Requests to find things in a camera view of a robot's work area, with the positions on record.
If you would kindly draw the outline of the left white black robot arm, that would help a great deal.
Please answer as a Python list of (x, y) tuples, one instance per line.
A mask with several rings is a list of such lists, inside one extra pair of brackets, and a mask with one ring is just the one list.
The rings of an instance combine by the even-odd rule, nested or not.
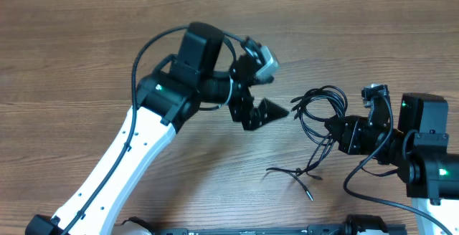
[(146, 233), (138, 224), (118, 227), (115, 221), (146, 169), (193, 115), (227, 106), (245, 130), (287, 116), (269, 100), (255, 105), (250, 94), (252, 86), (271, 83), (279, 69), (269, 47), (201, 22), (181, 31), (176, 54), (132, 78), (123, 125), (85, 182), (52, 216), (34, 216), (27, 234)]

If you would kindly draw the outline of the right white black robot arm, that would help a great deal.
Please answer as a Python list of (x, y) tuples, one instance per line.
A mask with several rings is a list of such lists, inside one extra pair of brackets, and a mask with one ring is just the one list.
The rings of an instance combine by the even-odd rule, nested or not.
[(458, 232), (458, 155), (448, 152), (447, 101), (439, 95), (405, 93), (399, 122), (395, 123), (387, 93), (363, 92), (362, 99), (370, 109), (368, 116), (333, 117), (325, 122), (340, 151), (365, 157), (344, 185), (370, 160), (376, 160), (395, 167), (412, 204), (406, 206), (349, 188), (345, 191), (414, 213), (420, 234)]

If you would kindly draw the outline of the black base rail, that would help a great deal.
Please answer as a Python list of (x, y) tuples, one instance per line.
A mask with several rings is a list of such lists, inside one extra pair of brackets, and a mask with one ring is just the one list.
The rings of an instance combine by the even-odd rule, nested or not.
[(153, 235), (407, 235), (404, 224), (386, 224), (380, 216), (351, 214), (341, 223), (305, 227), (246, 229), (162, 229)]

